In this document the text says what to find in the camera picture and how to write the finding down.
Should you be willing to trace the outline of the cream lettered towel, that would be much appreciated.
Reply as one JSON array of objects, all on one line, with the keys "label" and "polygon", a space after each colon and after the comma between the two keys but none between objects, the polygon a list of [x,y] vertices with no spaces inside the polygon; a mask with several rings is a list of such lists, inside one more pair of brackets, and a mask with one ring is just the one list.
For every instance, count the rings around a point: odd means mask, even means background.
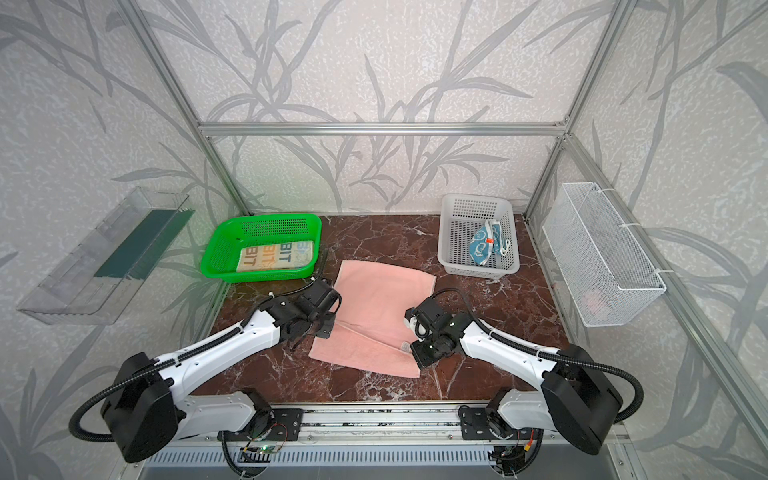
[{"label": "cream lettered towel", "polygon": [[289,270],[310,265],[314,258],[313,241],[297,241],[243,248],[237,272]]}]

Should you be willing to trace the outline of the pink towel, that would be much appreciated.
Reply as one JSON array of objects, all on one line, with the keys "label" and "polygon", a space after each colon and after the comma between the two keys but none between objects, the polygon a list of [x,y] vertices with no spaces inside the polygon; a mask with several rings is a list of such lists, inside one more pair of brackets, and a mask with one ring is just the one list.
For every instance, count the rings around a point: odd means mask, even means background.
[{"label": "pink towel", "polygon": [[416,335],[405,313],[434,292],[436,277],[424,271],[359,260],[342,262],[334,288],[341,306],[327,339],[317,337],[309,357],[383,375],[417,378],[410,352]]}]

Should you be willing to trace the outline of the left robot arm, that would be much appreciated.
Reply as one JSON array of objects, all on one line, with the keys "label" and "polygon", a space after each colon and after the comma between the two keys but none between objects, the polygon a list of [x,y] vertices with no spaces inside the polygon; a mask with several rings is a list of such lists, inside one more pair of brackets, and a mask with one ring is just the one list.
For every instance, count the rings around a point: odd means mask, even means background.
[{"label": "left robot arm", "polygon": [[290,296],[268,297],[250,316],[188,347],[125,360],[101,416],[128,463],[145,460],[174,440],[238,431],[269,407],[255,393],[197,397],[195,390],[240,361],[311,333],[331,332],[340,294],[316,280]]}]

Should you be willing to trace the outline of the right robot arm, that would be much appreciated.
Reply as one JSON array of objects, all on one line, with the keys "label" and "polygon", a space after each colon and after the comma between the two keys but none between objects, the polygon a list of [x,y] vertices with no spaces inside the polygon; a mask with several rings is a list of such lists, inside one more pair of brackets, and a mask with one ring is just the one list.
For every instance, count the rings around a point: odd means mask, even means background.
[{"label": "right robot arm", "polygon": [[523,432],[556,431],[573,447],[595,455],[618,420],[621,395],[577,345],[559,350],[524,341],[469,311],[450,313],[433,297],[407,309],[405,324],[417,337],[410,351],[419,368],[461,353],[533,388],[500,389],[485,407],[486,425],[472,427],[472,435],[507,440]]}]

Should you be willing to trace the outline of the green plastic basket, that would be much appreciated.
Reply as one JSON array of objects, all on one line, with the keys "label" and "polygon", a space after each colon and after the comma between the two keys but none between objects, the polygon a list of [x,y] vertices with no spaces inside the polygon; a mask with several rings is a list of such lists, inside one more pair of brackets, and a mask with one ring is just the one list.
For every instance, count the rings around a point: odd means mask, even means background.
[{"label": "green plastic basket", "polygon": [[[319,257],[322,233],[320,218],[309,213],[283,213],[237,217],[214,230],[200,263],[201,273],[228,283],[292,280],[309,277]],[[310,265],[289,270],[237,272],[243,248],[288,243],[314,242],[314,258]]]}]

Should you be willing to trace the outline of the white plastic basket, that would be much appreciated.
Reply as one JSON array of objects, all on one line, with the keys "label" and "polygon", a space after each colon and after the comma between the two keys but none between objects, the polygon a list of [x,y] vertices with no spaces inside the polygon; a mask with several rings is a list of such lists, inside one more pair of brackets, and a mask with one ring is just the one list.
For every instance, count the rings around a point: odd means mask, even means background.
[{"label": "white plastic basket", "polygon": [[[485,266],[479,266],[470,258],[468,246],[486,220],[501,222],[503,233],[511,240],[511,249],[505,257],[494,255]],[[516,273],[520,261],[512,204],[505,199],[478,195],[444,196],[438,261],[452,275],[499,280]]]}]

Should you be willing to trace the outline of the teal patterned towel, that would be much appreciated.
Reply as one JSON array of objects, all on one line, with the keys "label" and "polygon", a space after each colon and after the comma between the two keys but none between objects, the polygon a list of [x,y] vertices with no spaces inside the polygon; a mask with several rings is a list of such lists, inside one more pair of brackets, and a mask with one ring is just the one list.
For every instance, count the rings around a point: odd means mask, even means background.
[{"label": "teal patterned towel", "polygon": [[468,246],[470,258],[479,266],[485,266],[496,256],[505,257],[511,249],[511,240],[503,233],[501,222],[486,220]]}]

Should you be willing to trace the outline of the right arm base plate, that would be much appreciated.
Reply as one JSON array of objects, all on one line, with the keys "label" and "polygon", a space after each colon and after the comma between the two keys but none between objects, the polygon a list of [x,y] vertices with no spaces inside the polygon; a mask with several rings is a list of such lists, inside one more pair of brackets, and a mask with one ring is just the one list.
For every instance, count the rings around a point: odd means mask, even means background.
[{"label": "right arm base plate", "polygon": [[541,437],[537,429],[513,429],[486,407],[460,405],[458,418],[463,440],[537,441]]}]

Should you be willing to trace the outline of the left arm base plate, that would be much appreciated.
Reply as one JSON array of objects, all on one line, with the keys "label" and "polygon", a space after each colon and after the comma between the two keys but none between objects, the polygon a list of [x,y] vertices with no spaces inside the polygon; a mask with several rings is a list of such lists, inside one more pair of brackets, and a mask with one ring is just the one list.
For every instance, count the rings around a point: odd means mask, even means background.
[{"label": "left arm base plate", "polygon": [[249,423],[236,432],[223,431],[217,439],[234,441],[297,441],[302,425],[304,410],[300,408],[277,408],[269,413],[258,411]]}]

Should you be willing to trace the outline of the aluminium front rail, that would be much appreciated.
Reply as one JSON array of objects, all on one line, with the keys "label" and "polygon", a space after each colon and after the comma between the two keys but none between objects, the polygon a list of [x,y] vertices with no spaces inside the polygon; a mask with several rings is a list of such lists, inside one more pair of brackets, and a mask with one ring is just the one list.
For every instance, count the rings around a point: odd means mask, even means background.
[{"label": "aluminium front rail", "polygon": [[[460,405],[486,407],[486,402],[406,401],[275,404],[277,408],[304,410],[299,437],[293,442],[234,441],[231,444],[263,445],[427,445],[460,442],[471,444],[525,444],[529,441],[463,440],[458,418]],[[237,395],[194,397],[181,407],[186,414],[173,446],[183,442],[217,441],[223,431],[242,430],[245,400]],[[563,442],[556,431],[541,430],[546,438]]]}]

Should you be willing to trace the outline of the clear acrylic wall shelf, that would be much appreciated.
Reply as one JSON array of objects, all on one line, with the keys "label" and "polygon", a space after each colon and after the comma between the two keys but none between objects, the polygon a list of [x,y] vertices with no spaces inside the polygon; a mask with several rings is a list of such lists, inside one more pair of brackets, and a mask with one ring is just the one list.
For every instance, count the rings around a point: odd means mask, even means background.
[{"label": "clear acrylic wall shelf", "polygon": [[134,188],[17,310],[46,325],[115,323],[193,214],[186,193]]}]

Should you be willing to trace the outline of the aluminium cage frame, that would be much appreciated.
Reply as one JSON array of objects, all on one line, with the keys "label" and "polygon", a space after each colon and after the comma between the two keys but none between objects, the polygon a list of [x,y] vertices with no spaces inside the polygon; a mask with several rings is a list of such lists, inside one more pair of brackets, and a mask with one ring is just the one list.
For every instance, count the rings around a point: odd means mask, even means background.
[{"label": "aluminium cage frame", "polygon": [[546,184],[551,179],[562,152],[568,152],[580,172],[603,187],[608,202],[619,215],[632,222],[631,230],[640,249],[650,263],[658,268],[665,282],[665,301],[680,328],[694,345],[703,362],[717,380],[721,391],[732,404],[737,416],[755,438],[760,448],[767,447],[767,399],[748,375],[734,352],[717,333],[711,321],[697,304],[679,274],[654,244],[647,230],[637,223],[620,195],[613,191],[603,171],[590,160],[588,153],[574,133],[574,128],[586,108],[589,97],[604,73],[620,38],[625,32],[637,4],[634,1],[612,1],[608,22],[596,51],[577,89],[576,96],[563,120],[558,122],[496,122],[496,123],[436,123],[436,122],[212,122],[199,120],[192,102],[171,67],[170,61],[154,35],[148,18],[136,1],[120,1],[117,9],[124,24],[137,39],[154,70],[170,94],[182,118],[191,130],[194,142],[224,183],[225,189],[242,212],[249,209],[233,177],[224,166],[212,144],[214,136],[550,136],[555,147],[534,190],[529,205],[535,207]]}]

